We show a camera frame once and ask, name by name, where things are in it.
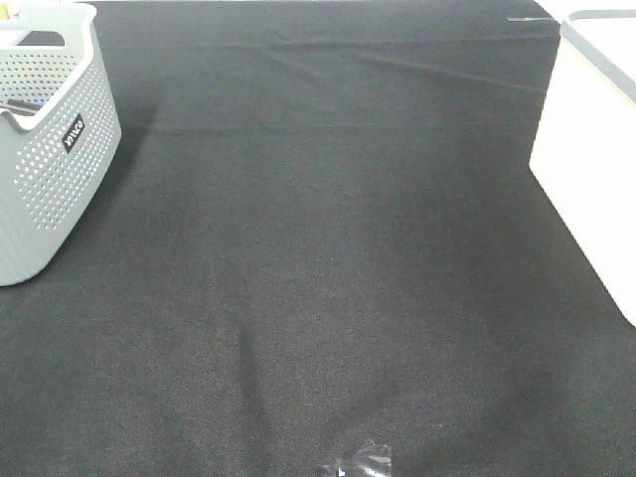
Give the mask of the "black fabric table mat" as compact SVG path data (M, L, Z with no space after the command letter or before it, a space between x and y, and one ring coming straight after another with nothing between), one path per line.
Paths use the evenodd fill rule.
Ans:
M528 166L537 3L96 9L122 138L1 292L3 475L634 474L634 328Z

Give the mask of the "clear tape strip far edge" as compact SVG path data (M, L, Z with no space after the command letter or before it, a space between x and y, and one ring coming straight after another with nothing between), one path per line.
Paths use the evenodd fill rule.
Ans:
M507 21L511 23L533 23L533 22L552 22L555 19L552 17L506 17Z

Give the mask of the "grey perforated plastic basket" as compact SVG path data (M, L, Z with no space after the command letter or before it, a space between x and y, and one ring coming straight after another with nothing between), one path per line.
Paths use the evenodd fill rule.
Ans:
M54 32L60 45L1 49L1 283L41 272L83 215L121 139L85 3L5 1L4 31Z

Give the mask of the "clear adhesive tape piece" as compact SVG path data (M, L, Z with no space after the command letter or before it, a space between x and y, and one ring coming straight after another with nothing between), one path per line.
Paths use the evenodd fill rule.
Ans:
M390 445L369 439L358 450L334 463L320 466L315 476L391 477L393 450Z

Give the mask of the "white plastic storage box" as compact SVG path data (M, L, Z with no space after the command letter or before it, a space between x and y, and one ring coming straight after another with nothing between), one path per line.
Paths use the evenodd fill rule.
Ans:
M529 167L635 321L635 4L565 16Z

